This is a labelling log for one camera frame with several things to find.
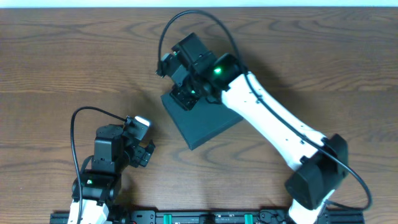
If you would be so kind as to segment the dark green box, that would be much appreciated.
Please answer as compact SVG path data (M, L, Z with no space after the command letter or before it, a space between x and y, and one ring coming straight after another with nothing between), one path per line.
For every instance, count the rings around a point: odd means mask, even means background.
M209 104L203 98L190 111L183 110L168 93L161 100L190 150L243 120L225 105Z

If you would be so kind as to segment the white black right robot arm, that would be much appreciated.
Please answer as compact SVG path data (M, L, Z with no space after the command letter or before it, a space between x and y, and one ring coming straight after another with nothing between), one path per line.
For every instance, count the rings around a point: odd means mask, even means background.
M315 223L347 176L347 142L337 134L328 138L301 122L254 74L243 73L236 57L216 57L196 34L174 45L159 65L159 75L174 83L162 95L162 103L188 147L195 149L245 119L293 170L285 183L293 199L289 218Z

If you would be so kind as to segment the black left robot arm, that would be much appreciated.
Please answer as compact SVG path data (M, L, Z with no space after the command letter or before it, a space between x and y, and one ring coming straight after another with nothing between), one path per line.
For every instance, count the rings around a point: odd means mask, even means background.
M155 145L146 147L141 140L150 127L150 121L135 116L127 117L123 125L109 124L96 130L94 155L83 162L80 179L72 186L72 203L68 223L129 223L129 212L115 204L122 184L122 172L127 166L145 167Z

